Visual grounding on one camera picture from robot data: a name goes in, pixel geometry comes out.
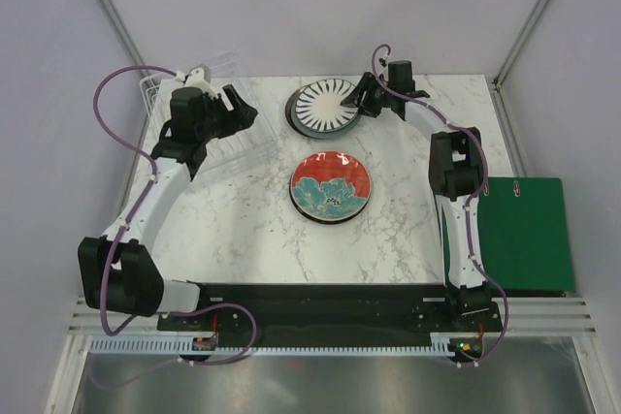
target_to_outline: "marble countertop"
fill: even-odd
[[[286,123],[283,108],[296,89],[318,79],[249,80],[277,133],[278,155],[269,164],[226,179],[197,176],[193,189],[173,206],[152,251],[164,277],[219,283],[442,282],[440,239],[427,181],[429,142],[390,111],[377,119],[363,117],[338,140],[301,137]],[[451,121],[480,130],[490,175],[513,175],[484,76],[415,79]],[[143,148],[150,151],[153,144],[152,135],[147,136]],[[343,224],[314,223],[289,198],[295,167],[322,150],[353,155],[373,179],[369,204]],[[147,173],[141,160],[133,195]]]

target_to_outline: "white dish rack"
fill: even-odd
[[[259,114],[250,128],[223,140],[210,141],[207,145],[207,158],[197,176],[209,173],[210,180],[222,180],[257,165],[269,163],[278,151],[276,133],[252,92],[238,56],[234,52],[222,52],[189,66],[173,68],[173,70],[187,74],[200,66],[211,70],[212,84],[217,89],[221,89],[225,84],[233,84],[242,99],[256,108]],[[157,141],[162,125],[170,119],[171,94],[179,87],[181,83],[164,73],[157,73],[140,81],[141,93],[149,117],[147,133],[149,139]],[[224,93],[222,93],[222,99],[231,109]]]

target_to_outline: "green cutting board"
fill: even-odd
[[[575,291],[561,180],[491,177],[488,186],[478,201],[485,270],[507,290]],[[446,276],[449,247],[444,238]]]

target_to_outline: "robotic arm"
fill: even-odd
[[[390,89],[411,99],[430,97],[425,91],[416,90],[411,62],[386,63],[380,60],[380,64],[384,70],[379,78]],[[481,156],[472,139],[463,131],[450,131],[445,120],[434,110],[387,92],[369,72],[343,100],[342,106],[358,108],[363,115],[370,117],[377,117],[382,109],[388,108],[431,142],[429,184],[436,200],[442,250],[444,243],[448,242],[450,251],[447,289],[450,311],[463,316],[488,310],[491,306],[489,283],[474,264],[474,260],[480,258],[476,222],[478,199],[472,198],[468,202],[483,180]],[[479,131],[476,128],[469,130],[480,141]],[[470,210],[474,221],[468,222],[465,209]],[[471,257],[469,241],[474,257]]]
[[[148,196],[130,215],[126,207],[100,238],[85,238],[78,248],[84,297],[88,306],[100,307],[102,277],[112,238],[125,226],[114,251],[108,280],[107,308],[131,315],[150,316],[155,312],[193,311],[199,300],[198,285],[164,280],[151,259],[151,251],[168,212],[196,176],[207,157],[206,144],[249,128],[257,110],[249,106],[232,85],[222,88],[232,110],[206,79],[202,68],[182,77],[172,93],[168,120],[159,135],[151,158],[157,168]],[[125,219],[132,218],[131,226]]]

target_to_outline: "flower design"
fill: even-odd
[[[344,178],[332,178],[318,183],[302,177],[291,189],[295,204],[304,213],[322,220],[341,220],[360,211],[368,198],[355,195],[355,187]]]

